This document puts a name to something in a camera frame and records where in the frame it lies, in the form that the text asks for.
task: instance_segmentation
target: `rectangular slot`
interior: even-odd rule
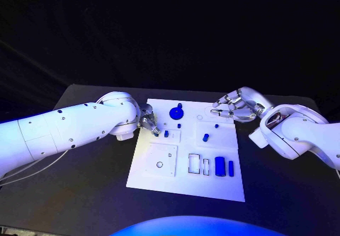
[[[189,173],[200,173],[200,156],[197,154],[189,154]]]
[[[209,175],[209,159],[203,159],[203,175]]]

